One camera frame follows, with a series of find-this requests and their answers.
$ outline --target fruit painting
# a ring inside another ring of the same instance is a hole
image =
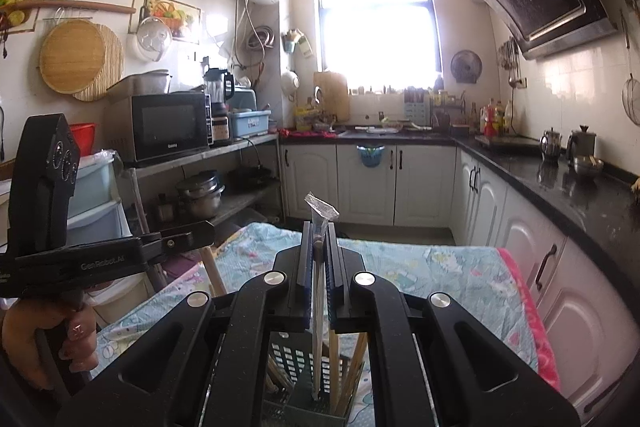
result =
[[[39,10],[37,8],[20,8],[22,1],[30,0],[0,0],[0,8],[4,16],[0,19],[0,29],[8,33],[33,32]]]
[[[132,6],[136,13],[129,19],[129,33],[134,34],[147,17],[158,17],[171,30],[174,39],[200,43],[200,8],[174,0],[133,0]]]

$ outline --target microwave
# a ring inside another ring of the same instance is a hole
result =
[[[108,147],[141,166],[213,144],[209,95],[202,92],[128,96],[106,108]]]

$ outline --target wooden cutting board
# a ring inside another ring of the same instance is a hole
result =
[[[124,50],[120,39],[107,26],[97,26],[104,42],[104,65],[89,86],[74,93],[73,97],[83,102],[93,102],[104,97],[107,89],[120,81],[124,70]]]
[[[347,77],[333,71],[314,73],[314,86],[322,90],[321,108],[334,114],[338,122],[346,122],[351,116]]]
[[[60,23],[40,51],[40,74],[55,92],[73,94],[91,84],[104,64],[104,42],[98,28],[84,20]]]

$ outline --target black basket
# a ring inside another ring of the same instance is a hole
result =
[[[265,394],[262,404],[262,425],[265,427],[344,427],[347,424],[357,386],[350,396],[345,415],[330,413],[329,353],[322,344],[322,378],[318,400],[311,396],[313,375],[313,335],[305,333],[271,333],[269,352],[278,367],[283,369],[294,383],[293,393],[280,391]],[[340,355],[340,380],[344,380],[350,357]],[[364,364],[358,369],[357,381]]]

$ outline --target hand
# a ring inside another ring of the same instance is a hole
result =
[[[64,320],[69,321],[67,338],[57,355],[62,360],[71,361],[69,370],[72,373],[94,369],[98,365],[98,356],[95,353],[97,341],[92,308],[85,306],[76,312],[64,303],[25,299],[16,302],[4,316],[4,352],[9,362],[36,389],[52,389],[52,385],[40,364],[35,331],[50,330]]]

